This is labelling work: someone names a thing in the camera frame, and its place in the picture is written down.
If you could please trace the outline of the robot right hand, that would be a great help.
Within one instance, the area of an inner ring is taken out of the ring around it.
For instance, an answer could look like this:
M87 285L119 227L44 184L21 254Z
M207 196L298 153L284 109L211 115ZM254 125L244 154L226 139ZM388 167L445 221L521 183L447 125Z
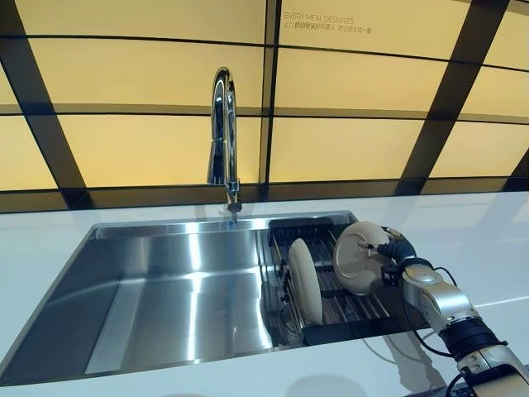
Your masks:
M412 243L401 232L391 227L382 226L381 228L389 236L389 242L372 244L367 241L360 241L358 245L364 249L376 251L380 255L394 261L397 265L406 259L417 257Z

